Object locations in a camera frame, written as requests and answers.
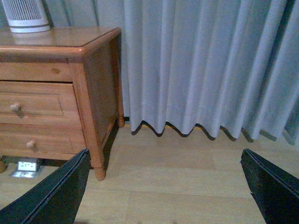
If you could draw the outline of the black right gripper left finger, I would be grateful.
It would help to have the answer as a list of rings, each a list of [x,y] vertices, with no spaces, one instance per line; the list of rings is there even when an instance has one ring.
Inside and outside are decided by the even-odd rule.
[[[72,224],[91,167],[83,149],[24,195],[0,211],[2,224]]]

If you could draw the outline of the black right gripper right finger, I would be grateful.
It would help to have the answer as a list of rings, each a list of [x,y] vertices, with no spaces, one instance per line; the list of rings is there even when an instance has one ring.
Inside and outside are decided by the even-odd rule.
[[[290,173],[244,149],[241,165],[251,194],[267,224],[299,222],[299,180]]]

